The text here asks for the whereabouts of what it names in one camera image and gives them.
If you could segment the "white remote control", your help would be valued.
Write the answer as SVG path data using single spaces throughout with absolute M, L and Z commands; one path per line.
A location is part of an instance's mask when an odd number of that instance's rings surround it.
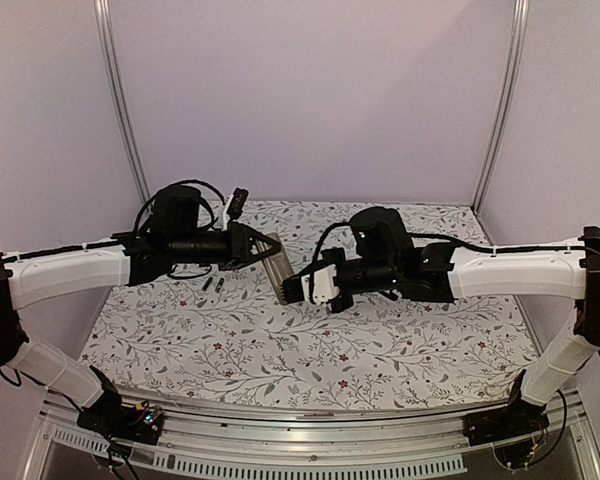
M 264 259 L 263 266 L 279 304 L 287 305 L 288 302 L 284 297 L 282 284 L 284 280 L 294 274 L 294 271 L 279 235 L 271 232 L 267 233 L 266 236 L 280 244 L 280 251 Z

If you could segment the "black AAA battery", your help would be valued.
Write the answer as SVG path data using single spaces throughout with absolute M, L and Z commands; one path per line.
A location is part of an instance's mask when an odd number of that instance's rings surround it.
M 212 278 L 212 277 L 209 277 L 209 278 L 208 278 L 208 279 L 205 281 L 205 283 L 204 283 L 204 285 L 203 285 L 203 287 L 202 287 L 202 291 L 207 291 L 207 290 L 209 289 L 209 287 L 211 286 L 212 282 L 213 282 L 213 278 Z
M 217 282 L 217 284 L 216 284 L 216 286 L 214 288 L 215 293 L 219 293 L 222 290 L 222 288 L 224 286 L 224 283 L 225 283 L 225 279 L 224 278 L 220 278 L 218 280 L 218 282 Z

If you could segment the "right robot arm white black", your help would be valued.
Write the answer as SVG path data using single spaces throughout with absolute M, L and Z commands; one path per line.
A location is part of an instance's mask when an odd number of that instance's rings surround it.
M 452 303 L 493 295 L 554 296 L 574 309 L 540 358 L 525 367 L 497 427 L 517 436 L 532 424 L 562 385 L 600 351 L 600 228 L 540 245 L 478 246 L 443 234 L 407 231 L 393 208 L 370 207 L 345 222 L 356 243 L 348 259 L 341 248 L 318 247 L 312 262 L 281 284 L 287 303 L 350 308 L 357 294 L 380 293 L 425 303 Z

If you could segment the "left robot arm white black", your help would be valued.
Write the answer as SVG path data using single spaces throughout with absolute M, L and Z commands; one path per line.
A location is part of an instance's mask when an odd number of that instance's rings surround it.
M 0 250 L 0 367 L 90 408 L 91 419 L 106 433 L 121 433 L 129 415 L 114 401 L 107 379 L 28 335 L 19 313 L 76 292 L 173 278 L 178 265 L 235 271 L 281 252 L 279 241 L 240 222 L 247 190 L 235 189 L 214 212 L 200 191 L 205 185 L 181 180 L 160 189 L 141 207 L 131 230 L 103 240 L 25 253 Z

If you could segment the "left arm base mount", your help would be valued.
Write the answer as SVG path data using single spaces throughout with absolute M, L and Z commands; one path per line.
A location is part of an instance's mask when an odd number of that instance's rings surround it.
M 90 369 L 100 380 L 103 392 L 92 406 L 81 408 L 77 426 L 104 438 L 157 445 L 165 421 L 163 408 L 148 400 L 134 406 L 123 405 L 113 383 L 97 368 Z

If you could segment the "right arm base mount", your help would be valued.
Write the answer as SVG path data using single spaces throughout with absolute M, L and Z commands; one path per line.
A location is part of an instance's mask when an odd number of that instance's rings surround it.
M 470 413 L 462 418 L 463 435 L 471 446 L 540 432 L 549 426 L 545 406 L 514 400 L 505 406 Z

